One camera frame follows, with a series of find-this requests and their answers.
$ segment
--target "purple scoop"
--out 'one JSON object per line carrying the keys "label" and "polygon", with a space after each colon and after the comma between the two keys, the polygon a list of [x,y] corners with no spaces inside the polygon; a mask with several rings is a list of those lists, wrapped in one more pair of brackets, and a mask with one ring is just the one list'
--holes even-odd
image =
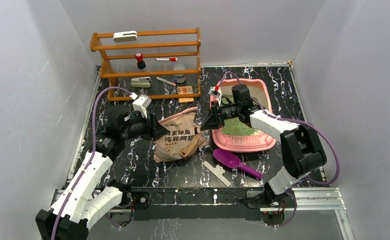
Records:
{"label": "purple scoop", "polygon": [[213,155],[215,159],[217,159],[220,163],[226,165],[228,168],[238,168],[258,179],[262,179],[262,173],[244,165],[242,162],[240,162],[240,159],[236,155],[229,151],[218,148],[214,150]]}

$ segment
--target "black marble tabletop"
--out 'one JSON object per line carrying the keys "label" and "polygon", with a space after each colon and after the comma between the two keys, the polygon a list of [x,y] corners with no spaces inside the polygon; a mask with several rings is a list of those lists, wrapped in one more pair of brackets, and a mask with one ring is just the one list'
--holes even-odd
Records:
{"label": "black marble tabletop", "polygon": [[[160,99],[152,100],[148,110],[155,113],[158,119],[166,118],[176,114],[189,107],[198,107],[195,122],[202,123],[202,120],[207,116],[209,110],[209,95],[208,89],[214,86],[221,79],[224,72],[231,70],[239,78],[245,79],[261,79],[265,82],[271,100],[272,111],[276,115],[281,115],[286,118],[294,118],[303,120],[303,113],[299,103],[297,93],[295,91],[294,82],[292,80],[291,70],[285,66],[272,67],[204,67],[201,74],[201,91],[202,97],[196,98],[191,103],[179,103],[178,99]],[[120,79],[119,86],[133,91],[130,82]],[[98,93],[108,87],[108,81],[102,79],[98,86]],[[162,84],[161,89],[158,89],[157,94],[163,94],[164,91],[170,94],[175,91],[173,86]],[[112,105],[124,105],[129,110],[132,109],[131,102],[108,102],[106,95],[101,98],[96,111],[96,127],[100,127],[106,122],[106,115]],[[82,158],[87,152],[88,146],[91,143],[92,126],[89,121],[87,132],[83,144],[81,146],[81,154],[77,162],[77,167],[80,166]],[[129,140],[126,143],[126,148],[119,155],[112,167],[102,177],[99,187],[106,185],[113,179],[121,180],[131,184],[132,187],[175,187],[175,188],[225,188],[225,185],[210,173],[201,163],[208,161],[213,166],[218,164],[212,153],[217,147],[215,146],[210,133],[207,132],[206,138],[209,143],[201,147],[193,156],[187,159],[156,163],[153,160],[155,144],[136,138]],[[244,174],[237,169],[230,169],[225,166],[224,174],[231,182],[230,188],[252,188],[262,187],[264,183],[275,176],[282,166],[281,151],[279,144],[275,144],[271,149],[261,152],[251,153],[236,153],[237,156],[248,166],[262,172],[264,178],[261,181],[253,179],[248,174]],[[312,173],[311,178],[322,181],[319,171]],[[303,182],[301,187],[313,187],[311,182]]]}

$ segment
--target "purple scoop handle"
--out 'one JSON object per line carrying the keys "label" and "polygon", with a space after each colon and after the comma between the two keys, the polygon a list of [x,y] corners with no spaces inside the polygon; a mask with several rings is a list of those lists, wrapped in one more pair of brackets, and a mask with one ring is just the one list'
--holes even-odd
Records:
{"label": "purple scoop handle", "polygon": [[236,155],[234,155],[229,151],[218,148],[214,150],[213,155],[215,159],[217,159],[219,162],[221,162],[222,164],[226,165],[229,168],[232,169],[238,168],[258,179],[262,179],[263,177],[262,173],[244,165],[243,163],[240,162],[240,159]]}

